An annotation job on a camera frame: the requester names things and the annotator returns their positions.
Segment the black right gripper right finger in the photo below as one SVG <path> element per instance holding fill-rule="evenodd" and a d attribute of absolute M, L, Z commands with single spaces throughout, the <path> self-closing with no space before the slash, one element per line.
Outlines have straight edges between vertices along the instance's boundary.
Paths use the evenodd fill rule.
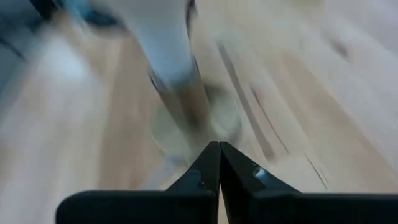
<path fill-rule="evenodd" d="M 398 194 L 303 193 L 227 142 L 220 184 L 231 224 L 398 224 Z"/>

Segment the white flood lightbulb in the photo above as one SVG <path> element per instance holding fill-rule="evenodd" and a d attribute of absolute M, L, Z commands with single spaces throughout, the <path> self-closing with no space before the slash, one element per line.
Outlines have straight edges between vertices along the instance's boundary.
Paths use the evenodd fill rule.
<path fill-rule="evenodd" d="M 188 36 L 190 0 L 92 0 L 125 23 L 136 36 L 159 89 L 173 90 L 194 79 Z"/>

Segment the brass lamp socket base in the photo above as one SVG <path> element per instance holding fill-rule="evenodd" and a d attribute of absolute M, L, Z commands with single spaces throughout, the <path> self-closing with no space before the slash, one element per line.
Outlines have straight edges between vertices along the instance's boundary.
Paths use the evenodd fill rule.
<path fill-rule="evenodd" d="M 154 74 L 150 79 L 162 100 L 150 130 L 171 160 L 191 164 L 209 142 L 239 140 L 239 107 L 229 91 L 204 82 L 199 73 L 173 88 L 166 88 Z"/>

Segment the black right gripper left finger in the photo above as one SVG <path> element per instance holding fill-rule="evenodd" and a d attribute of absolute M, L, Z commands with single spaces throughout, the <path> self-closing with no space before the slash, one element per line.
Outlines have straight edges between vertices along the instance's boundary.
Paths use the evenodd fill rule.
<path fill-rule="evenodd" d="M 210 142 L 165 190 L 87 190 L 65 198 L 56 224 L 216 224 L 221 149 Z"/>

